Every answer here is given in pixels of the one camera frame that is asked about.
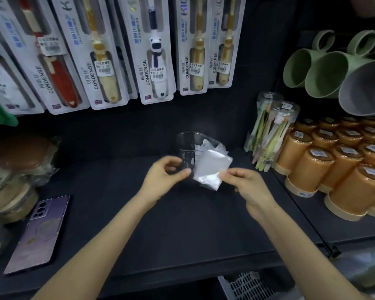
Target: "gray cup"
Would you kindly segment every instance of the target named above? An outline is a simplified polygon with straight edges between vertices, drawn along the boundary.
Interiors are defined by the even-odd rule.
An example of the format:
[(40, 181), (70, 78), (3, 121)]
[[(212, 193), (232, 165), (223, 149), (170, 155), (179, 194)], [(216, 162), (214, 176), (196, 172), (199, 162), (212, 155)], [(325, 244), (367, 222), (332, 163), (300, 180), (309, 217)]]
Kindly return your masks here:
[(375, 115), (375, 61), (356, 69), (344, 80), (339, 103), (351, 115)]

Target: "kids toothbrush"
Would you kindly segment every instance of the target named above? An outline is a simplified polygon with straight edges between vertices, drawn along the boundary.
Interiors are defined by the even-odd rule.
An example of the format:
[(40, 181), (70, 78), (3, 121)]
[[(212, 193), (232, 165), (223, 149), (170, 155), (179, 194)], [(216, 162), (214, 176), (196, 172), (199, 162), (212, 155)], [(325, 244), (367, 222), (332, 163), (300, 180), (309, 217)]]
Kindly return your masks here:
[(111, 61), (107, 57), (105, 45), (102, 42), (99, 33), (97, 32), (96, 21), (93, 15), (89, 0), (83, 0), (87, 21), (91, 31), (91, 41), (93, 44), (94, 53), (96, 55), (96, 73), (99, 77), (100, 84), (103, 86), (105, 96), (111, 103), (119, 101), (117, 78), (114, 74)]
[(20, 110), (30, 109), (18, 85), (0, 63), (0, 93)]
[(224, 47), (222, 48), (221, 58), (218, 62), (217, 72), (218, 81), (220, 85), (225, 85), (229, 81), (230, 65), (233, 54), (233, 27), (235, 20), (235, 5), (236, 0), (231, 0), (230, 13), (228, 16), (228, 25), (224, 41)]
[(147, 0), (149, 4), (149, 21), (151, 29), (151, 67), (150, 78), (154, 84), (154, 91), (158, 98), (167, 95), (167, 68), (162, 55), (161, 38), (157, 31), (157, 19), (155, 16), (154, 0)]
[(203, 89), (204, 85), (204, 38), (203, 38), (203, 0), (197, 0), (196, 42), (191, 61), (194, 90)]
[(58, 60), (59, 56), (56, 55), (48, 57), (43, 55), (38, 38), (44, 37), (44, 35), (42, 34), (42, 29), (40, 28), (39, 22), (31, 9), (29, 1), (18, 1), (20, 3), (22, 12), (25, 15), (26, 21), (28, 22), (29, 27), (36, 37), (36, 45), (39, 47), (39, 51), (47, 64), (49, 75), (51, 80), (53, 81), (55, 88), (59, 91), (60, 96), (64, 100), (65, 104), (67, 104), (71, 108), (77, 107), (79, 101), (78, 96), (74, 90), (74, 84), (66, 68), (64, 67), (64, 64), (60, 60)]

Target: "purple phone case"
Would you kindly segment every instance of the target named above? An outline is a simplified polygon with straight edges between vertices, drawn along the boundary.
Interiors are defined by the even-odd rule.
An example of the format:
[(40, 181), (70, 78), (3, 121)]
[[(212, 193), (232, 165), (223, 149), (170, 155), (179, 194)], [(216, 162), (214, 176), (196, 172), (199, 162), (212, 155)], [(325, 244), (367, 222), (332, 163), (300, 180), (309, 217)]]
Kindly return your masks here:
[(70, 195), (36, 203), (4, 274), (48, 263), (64, 219)]

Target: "store shelf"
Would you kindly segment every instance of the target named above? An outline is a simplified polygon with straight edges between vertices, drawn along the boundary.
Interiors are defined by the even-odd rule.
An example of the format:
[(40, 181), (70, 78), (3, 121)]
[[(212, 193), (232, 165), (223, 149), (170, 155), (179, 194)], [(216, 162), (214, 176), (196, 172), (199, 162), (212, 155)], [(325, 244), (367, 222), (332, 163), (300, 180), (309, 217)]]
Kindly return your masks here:
[[(286, 177), (273, 171), (285, 187)], [(346, 221), (331, 213), (320, 191), (312, 198), (302, 198), (286, 190), (320, 236), (339, 251), (361, 251), (375, 247), (375, 217), (365, 216), (356, 222)]]
[[(251, 168), (242, 149), (230, 153), (232, 166)], [(40, 189), (40, 198), (71, 194), (72, 199), (53, 262), (4, 276), (3, 270), (26, 221), (0, 258), (0, 295), (35, 291), (95, 236), (139, 190), (159, 157), (74, 163)], [(311, 240), (322, 241), (272, 173), (262, 173), (276, 201)], [(215, 192), (181, 183), (143, 217), (107, 280), (101, 297), (281, 265), (282, 261), (233, 188)]]

